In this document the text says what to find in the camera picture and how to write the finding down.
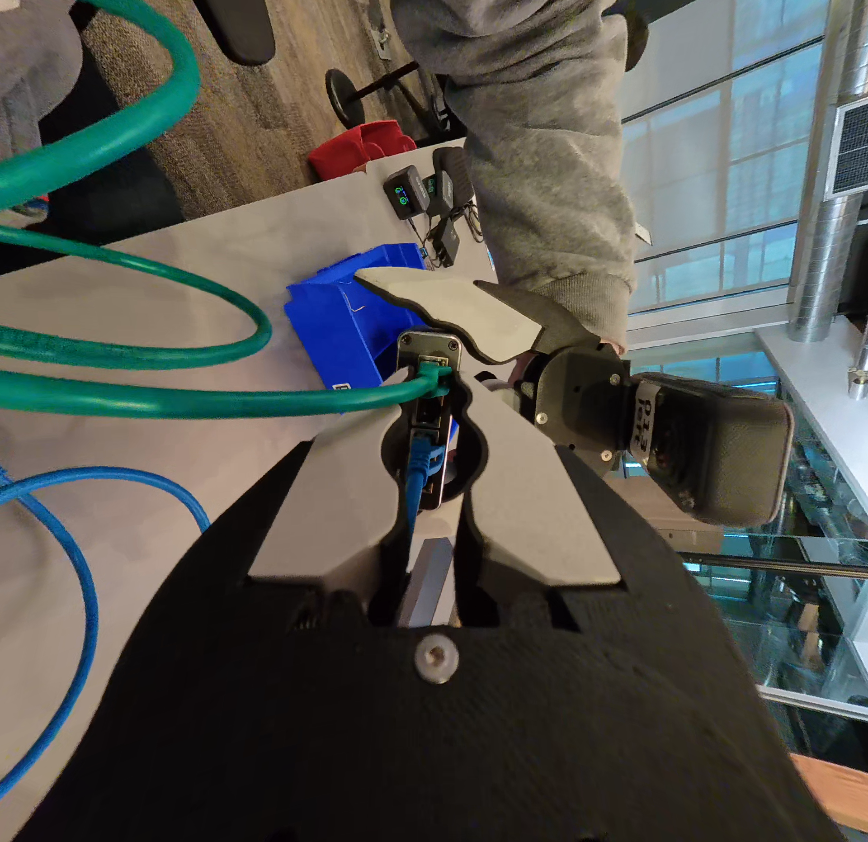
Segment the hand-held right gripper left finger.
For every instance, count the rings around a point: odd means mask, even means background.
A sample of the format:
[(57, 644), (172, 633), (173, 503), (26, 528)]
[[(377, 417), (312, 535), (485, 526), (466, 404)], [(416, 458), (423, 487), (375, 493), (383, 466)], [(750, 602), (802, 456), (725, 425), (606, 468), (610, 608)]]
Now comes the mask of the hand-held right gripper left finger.
[(248, 571), (253, 582), (351, 593), (388, 608), (409, 560), (404, 487), (383, 456), (404, 410), (346, 413), (313, 439)]

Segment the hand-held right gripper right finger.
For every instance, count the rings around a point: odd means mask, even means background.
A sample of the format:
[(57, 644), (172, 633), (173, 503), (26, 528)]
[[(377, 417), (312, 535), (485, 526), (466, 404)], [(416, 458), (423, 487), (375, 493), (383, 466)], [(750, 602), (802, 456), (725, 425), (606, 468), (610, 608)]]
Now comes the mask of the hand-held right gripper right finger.
[(524, 596), (622, 581), (555, 446), (473, 377), (451, 386), (458, 423), (450, 493), (462, 499), (453, 561), (464, 627), (496, 627)]

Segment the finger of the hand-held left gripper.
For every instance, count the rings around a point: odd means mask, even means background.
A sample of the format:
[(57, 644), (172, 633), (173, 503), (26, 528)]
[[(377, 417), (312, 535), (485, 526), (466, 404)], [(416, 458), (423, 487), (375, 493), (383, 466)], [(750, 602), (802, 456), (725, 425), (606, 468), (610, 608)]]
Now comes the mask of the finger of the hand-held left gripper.
[(543, 327), (469, 281), (442, 272), (400, 267), (358, 270), (354, 280), (429, 326), (458, 335), (471, 355), (502, 365), (530, 351)]

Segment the silver network port hub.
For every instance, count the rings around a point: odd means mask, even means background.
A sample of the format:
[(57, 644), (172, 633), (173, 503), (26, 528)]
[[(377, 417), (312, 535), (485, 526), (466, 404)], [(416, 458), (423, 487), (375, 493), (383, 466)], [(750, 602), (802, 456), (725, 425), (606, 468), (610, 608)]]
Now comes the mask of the silver network port hub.
[[(418, 373), (424, 364), (436, 365), (452, 374), (459, 367), (461, 344), (455, 335), (432, 329), (407, 330), (397, 343), (398, 368)], [(448, 454), (458, 435), (451, 397), (443, 388), (447, 378), (438, 381), (434, 396), (408, 402), (403, 408), (407, 427), (407, 456), (404, 481), (408, 511), (434, 511), (443, 501), (447, 481)]]

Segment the blue plastic bin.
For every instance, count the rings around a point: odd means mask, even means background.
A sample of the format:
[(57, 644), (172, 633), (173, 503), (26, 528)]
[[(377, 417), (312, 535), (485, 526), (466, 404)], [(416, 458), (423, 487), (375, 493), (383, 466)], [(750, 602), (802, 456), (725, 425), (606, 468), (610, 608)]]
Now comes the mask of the blue plastic bin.
[(428, 329), (418, 314), (354, 279), (360, 269), (385, 266), (426, 269), (415, 244), (385, 244), (288, 286), (285, 314), (327, 390), (379, 387), (397, 369), (399, 337)]

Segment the person's left forearm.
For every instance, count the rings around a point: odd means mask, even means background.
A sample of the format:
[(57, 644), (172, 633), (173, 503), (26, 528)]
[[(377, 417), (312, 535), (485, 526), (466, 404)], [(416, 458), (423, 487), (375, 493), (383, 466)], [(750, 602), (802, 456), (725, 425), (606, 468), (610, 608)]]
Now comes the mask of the person's left forearm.
[(390, 0), (409, 55), (446, 78), (498, 282), (627, 347), (635, 215), (620, 182), (616, 0)]

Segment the small black adapter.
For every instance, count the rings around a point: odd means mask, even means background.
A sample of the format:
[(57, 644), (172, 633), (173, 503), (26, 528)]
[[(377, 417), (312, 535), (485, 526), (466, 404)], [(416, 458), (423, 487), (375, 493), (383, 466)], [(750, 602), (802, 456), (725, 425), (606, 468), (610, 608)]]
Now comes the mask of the small black adapter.
[(429, 230), (429, 242), (433, 248), (438, 266), (450, 268), (455, 264), (458, 255), (460, 239), (454, 227), (453, 219), (446, 215)]

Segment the black battery chargers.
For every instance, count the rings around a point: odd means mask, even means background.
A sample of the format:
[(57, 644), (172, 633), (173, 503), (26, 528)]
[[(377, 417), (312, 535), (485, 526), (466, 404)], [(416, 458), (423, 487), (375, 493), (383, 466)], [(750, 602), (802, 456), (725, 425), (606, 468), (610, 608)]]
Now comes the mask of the black battery chargers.
[(450, 177), (452, 208), (457, 210), (472, 203), (475, 190), (469, 162), (463, 147), (443, 146), (436, 148), (432, 153), (432, 163), (436, 171), (443, 171)]

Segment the red cloth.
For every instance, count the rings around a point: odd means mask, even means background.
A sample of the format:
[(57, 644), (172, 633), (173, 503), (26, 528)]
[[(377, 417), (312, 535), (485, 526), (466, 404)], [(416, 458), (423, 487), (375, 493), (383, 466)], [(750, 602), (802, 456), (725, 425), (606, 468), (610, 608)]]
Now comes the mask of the red cloth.
[(307, 163), (317, 179), (328, 181), (358, 172), (369, 162), (416, 149), (416, 142), (396, 120), (375, 120), (347, 129), (314, 148)]

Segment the white ledge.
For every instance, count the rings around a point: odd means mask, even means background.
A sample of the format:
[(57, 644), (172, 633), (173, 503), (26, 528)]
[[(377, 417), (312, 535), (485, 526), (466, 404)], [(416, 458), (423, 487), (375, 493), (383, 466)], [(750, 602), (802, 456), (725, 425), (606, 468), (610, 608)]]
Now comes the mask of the white ledge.
[(820, 342), (792, 341), (783, 324), (760, 328), (756, 335), (787, 392), (866, 509), (867, 400), (848, 395), (848, 371), (854, 365), (862, 332), (846, 317), (838, 316)]

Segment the black chair base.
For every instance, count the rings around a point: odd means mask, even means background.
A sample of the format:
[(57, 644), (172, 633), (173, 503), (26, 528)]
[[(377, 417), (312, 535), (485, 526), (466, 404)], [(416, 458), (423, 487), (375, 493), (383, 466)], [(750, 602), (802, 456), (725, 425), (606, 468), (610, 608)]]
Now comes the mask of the black chair base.
[(435, 145), (462, 138), (463, 125), (447, 108), (440, 89), (435, 91), (435, 94), (429, 98), (429, 105), (425, 106), (404, 84), (404, 77), (420, 72), (418, 63), (411, 61), (387, 72), (363, 88), (357, 88), (345, 73), (337, 68), (331, 68), (325, 74), (326, 94), (333, 112), (348, 130), (366, 124), (363, 107), (365, 98), (378, 92), (396, 89), (403, 96), (418, 124), (428, 134), (427, 142), (418, 141), (418, 145)]

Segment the glass railing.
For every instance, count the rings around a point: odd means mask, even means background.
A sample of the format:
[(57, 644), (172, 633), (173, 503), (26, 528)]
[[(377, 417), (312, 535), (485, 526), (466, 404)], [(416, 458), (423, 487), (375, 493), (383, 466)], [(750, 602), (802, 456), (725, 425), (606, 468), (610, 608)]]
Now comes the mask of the glass railing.
[[(689, 521), (631, 457), (617, 479), (635, 507), (676, 550), (804, 563), (866, 567), (866, 510), (807, 411), (752, 337), (711, 339), (631, 355), (635, 372), (729, 384), (783, 398), (796, 432), (782, 503), (756, 529)], [(722, 612), (764, 689), (866, 710), (866, 577), (812, 576), (731, 565), (689, 563)]]

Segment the window with roller blind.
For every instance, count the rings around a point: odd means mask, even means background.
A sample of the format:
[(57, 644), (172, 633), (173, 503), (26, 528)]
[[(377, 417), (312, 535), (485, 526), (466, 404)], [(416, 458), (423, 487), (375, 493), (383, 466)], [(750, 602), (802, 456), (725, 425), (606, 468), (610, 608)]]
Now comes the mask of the window with roller blind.
[(787, 286), (830, 0), (693, 0), (624, 79), (630, 311)]

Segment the white vent grille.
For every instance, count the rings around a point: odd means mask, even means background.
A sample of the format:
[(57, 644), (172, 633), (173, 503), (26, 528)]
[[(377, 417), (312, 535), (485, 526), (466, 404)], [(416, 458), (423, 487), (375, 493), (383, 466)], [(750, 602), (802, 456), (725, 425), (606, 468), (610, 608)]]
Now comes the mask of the white vent grille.
[(823, 200), (867, 190), (867, 98), (836, 109)]

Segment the silver metal duct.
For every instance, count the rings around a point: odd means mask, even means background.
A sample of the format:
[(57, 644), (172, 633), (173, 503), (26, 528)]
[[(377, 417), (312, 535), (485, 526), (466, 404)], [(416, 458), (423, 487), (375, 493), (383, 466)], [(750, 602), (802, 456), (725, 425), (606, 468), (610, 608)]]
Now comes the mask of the silver metal duct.
[(826, 339), (838, 313), (862, 194), (823, 200), (836, 109), (867, 98), (867, 0), (830, 0), (789, 289), (792, 341)]

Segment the wooden rail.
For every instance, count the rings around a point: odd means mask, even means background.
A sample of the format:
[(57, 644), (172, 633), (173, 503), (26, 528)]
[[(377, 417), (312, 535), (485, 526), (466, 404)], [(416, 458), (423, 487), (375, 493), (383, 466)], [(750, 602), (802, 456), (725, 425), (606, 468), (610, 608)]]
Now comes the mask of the wooden rail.
[(836, 823), (867, 833), (867, 772), (790, 754), (815, 799)]

